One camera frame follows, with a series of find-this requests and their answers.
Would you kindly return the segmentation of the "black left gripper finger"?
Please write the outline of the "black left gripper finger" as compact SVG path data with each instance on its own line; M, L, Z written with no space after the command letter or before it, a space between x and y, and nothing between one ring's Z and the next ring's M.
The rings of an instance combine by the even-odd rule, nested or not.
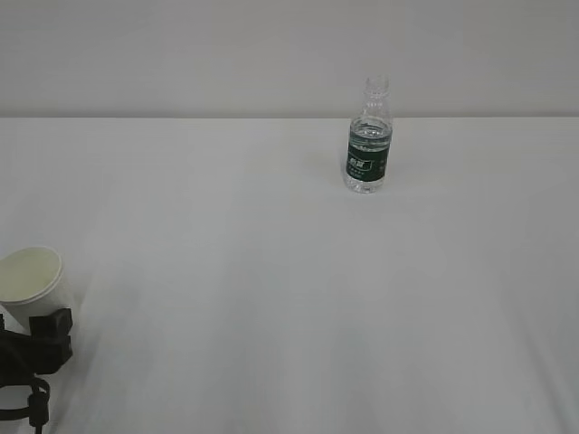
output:
M57 309L46 316L30 316L29 328L33 338L61 339L70 334L73 326L72 311Z

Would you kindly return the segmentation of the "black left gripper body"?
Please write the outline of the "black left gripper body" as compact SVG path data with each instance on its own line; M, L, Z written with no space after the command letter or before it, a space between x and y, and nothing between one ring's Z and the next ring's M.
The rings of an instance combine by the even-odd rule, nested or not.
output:
M61 339L33 338L1 325L1 382L57 373L73 355L71 333Z

